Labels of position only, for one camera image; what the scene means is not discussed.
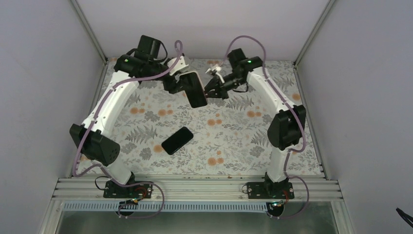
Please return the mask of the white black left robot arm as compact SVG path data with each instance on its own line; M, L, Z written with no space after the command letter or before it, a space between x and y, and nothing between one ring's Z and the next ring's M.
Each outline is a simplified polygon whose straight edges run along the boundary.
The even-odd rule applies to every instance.
M137 182L133 172L119 158L120 145L109 138L127 100L147 80L161 80L168 89L176 87L175 75L188 65L183 44L174 43L176 57L158 59L162 41L142 35L136 48L120 56L108 87L94 109L80 125L73 124L69 133L77 152L72 176L81 177L99 168L109 179L103 188L105 198L137 198L146 196L151 182Z

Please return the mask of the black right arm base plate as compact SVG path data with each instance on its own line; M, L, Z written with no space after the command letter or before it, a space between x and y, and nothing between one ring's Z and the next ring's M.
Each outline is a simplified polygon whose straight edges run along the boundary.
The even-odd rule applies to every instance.
M248 182L242 186L241 191L249 199L294 199L292 183L267 183Z

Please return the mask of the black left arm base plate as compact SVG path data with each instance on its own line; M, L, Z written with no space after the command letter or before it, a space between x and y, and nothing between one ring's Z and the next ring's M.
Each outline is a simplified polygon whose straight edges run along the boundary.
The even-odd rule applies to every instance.
M113 181L108 181L103 193L104 198L142 199L151 198L153 186L150 184L138 184L133 187L122 187Z

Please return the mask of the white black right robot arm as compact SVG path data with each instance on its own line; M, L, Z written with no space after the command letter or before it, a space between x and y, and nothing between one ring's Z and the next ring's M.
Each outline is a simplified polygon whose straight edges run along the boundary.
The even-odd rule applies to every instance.
M226 76L220 74L218 64L210 66L206 73L213 76L205 87L207 98L228 98L228 91L247 84L259 92L266 106L274 115L267 130L267 137L272 145L270 166L259 183L261 197L276 198L289 190L289 177L286 172L292 146L305 140L304 126L306 109L295 105L270 77L260 57L247 58L242 49L232 50L227 58L232 72Z

